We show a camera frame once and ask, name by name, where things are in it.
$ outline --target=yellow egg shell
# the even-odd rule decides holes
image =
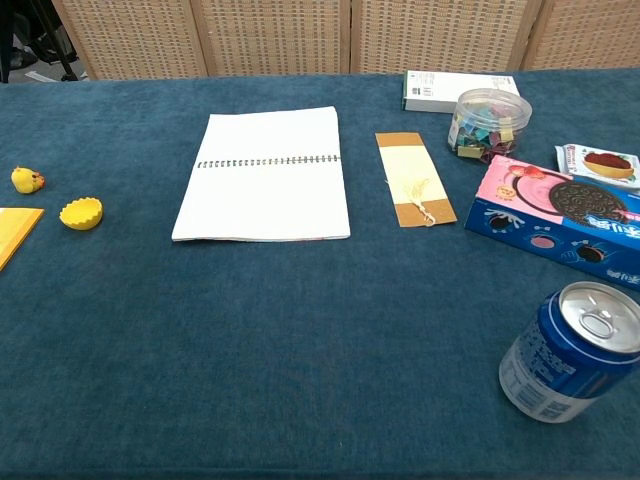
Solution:
[[[74,230],[89,230],[102,219],[102,203],[97,198],[85,197],[68,203],[60,212],[60,220]]]

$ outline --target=spiral notebook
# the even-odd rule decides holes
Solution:
[[[335,108],[210,115],[173,241],[349,235]]]

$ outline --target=blue box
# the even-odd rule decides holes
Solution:
[[[640,290],[640,196],[494,157],[465,227]]]

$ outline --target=soda can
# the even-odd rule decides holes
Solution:
[[[571,420],[640,366],[640,306],[577,282],[549,295],[502,359],[502,390],[536,420]]]

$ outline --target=metal spiral binding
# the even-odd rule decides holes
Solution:
[[[270,165],[300,165],[307,163],[339,162],[340,155],[315,155],[278,158],[250,158],[244,160],[208,160],[198,162],[196,168],[227,168],[227,167],[262,167]]]

